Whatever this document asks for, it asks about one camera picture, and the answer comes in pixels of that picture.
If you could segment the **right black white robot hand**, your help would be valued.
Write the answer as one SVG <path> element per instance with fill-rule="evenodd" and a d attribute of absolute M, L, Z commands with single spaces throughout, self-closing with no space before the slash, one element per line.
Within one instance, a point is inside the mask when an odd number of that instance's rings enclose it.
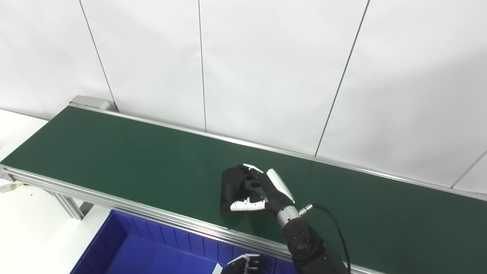
<path fill-rule="evenodd" d="M 249 181 L 254 188 L 260 187 L 266 197 L 257 201 L 251 197 L 238 198 L 229 205 L 231 212 L 269 210 L 277 214 L 280 210 L 295 205 L 291 191 L 275 169 L 263 172 L 250 164 L 241 164 L 237 168 L 243 171 L 245 180 Z"/>

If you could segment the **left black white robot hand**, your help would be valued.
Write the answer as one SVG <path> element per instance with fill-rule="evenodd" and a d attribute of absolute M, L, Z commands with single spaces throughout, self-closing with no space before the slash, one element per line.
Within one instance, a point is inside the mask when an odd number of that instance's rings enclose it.
<path fill-rule="evenodd" d="M 214 274 L 265 274 L 269 258 L 259 254 L 245 253 L 227 263 L 215 266 Z"/>

